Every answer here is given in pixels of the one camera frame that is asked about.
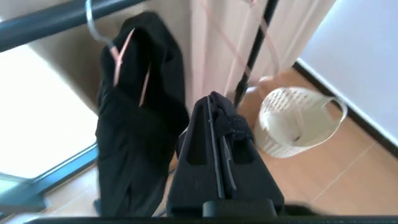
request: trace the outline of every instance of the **clothes hanger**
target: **clothes hanger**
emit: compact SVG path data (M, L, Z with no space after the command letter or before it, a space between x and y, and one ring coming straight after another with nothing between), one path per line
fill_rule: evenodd
M113 86L116 86L119 82L119 77L120 77L120 68L123 63L123 55L124 52L127 49L127 45L130 42L131 36L134 33L135 28L133 28L129 35L127 36L126 40L123 43L122 49L120 52L118 51L118 48L115 46L113 43L112 39L109 37L104 37L98 31L96 30L95 23L93 20L93 11L91 9L91 0L86 0L85 3L85 11L86 11L86 18L87 18L87 26L88 30L90 31L90 34L94 37L95 40L100 41L100 42L105 42L106 45L108 46L109 51L111 52L112 58L115 62L115 68L114 68L114 78L113 78ZM142 92L141 92L141 97L140 97L140 102L139 106L141 106L144 103L144 98L145 98L145 92L148 84L148 79L149 79L149 68L148 72L145 76L144 80L144 86L142 87Z

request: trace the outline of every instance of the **vertical black pole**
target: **vertical black pole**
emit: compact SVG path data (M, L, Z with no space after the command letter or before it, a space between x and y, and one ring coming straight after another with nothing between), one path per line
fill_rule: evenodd
M271 24L272 16L274 15L274 11L278 5L278 0L268 0L266 10L264 11L263 18L267 25ZM259 55L261 45L264 41L266 34L264 34L261 30L261 27L257 30L256 38L254 39L254 43L252 49L250 51L250 56L248 63L246 64L251 70L253 69L254 63L256 62L257 56ZM246 89L248 88L249 77L247 74L243 74L242 79L239 81L238 85L235 89L235 97L234 97L234 107L237 108L239 103L242 100Z

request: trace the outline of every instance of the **beige curtain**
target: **beige curtain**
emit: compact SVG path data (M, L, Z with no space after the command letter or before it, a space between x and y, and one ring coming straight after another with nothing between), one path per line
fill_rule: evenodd
M66 0L3 0L0 18L10 19L53 6ZM218 91L233 92L244 67L225 44L214 23L207 17L201 0L151 0L96 21L102 34L114 37L125 19L144 10L157 11L177 39L185 59L187 107L199 98ZM280 0L270 26L270 36L282 68L290 67L300 55L335 0ZM206 0L223 32L246 61L259 25L250 11L249 0ZM267 0L257 0L261 15ZM103 43L93 40L86 25L29 44L69 83L85 104L96 111L100 82L99 54ZM272 69L268 49L262 46L252 80Z

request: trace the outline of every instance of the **black pole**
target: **black pole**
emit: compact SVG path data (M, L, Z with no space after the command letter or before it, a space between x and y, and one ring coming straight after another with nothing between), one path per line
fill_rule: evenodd
M93 19L145 0L93 0ZM86 23L84 0L68 1L28 15L0 22L0 52Z
M268 0L266 10L264 11L263 18L267 25L271 24L272 16L274 15L276 5L278 5L278 0ZM261 30L261 27L257 30L256 38L254 39L254 43L252 49L250 51L250 56L248 63L246 64L251 70L253 69L254 63L256 62L257 56L259 55L261 45L264 41L266 34L264 34ZM242 100L244 93L248 88L249 77L247 74L243 74L242 79L239 81L238 85L235 89L235 97L234 97L234 107L237 108L239 103Z

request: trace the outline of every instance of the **white basket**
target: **white basket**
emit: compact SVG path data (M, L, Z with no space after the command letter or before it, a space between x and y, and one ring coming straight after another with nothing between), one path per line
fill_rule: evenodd
M325 107L331 101L341 107L338 121L332 120ZM347 106L338 98L306 88L278 88L262 102L254 127L256 145L272 157L294 156L332 137L346 115Z

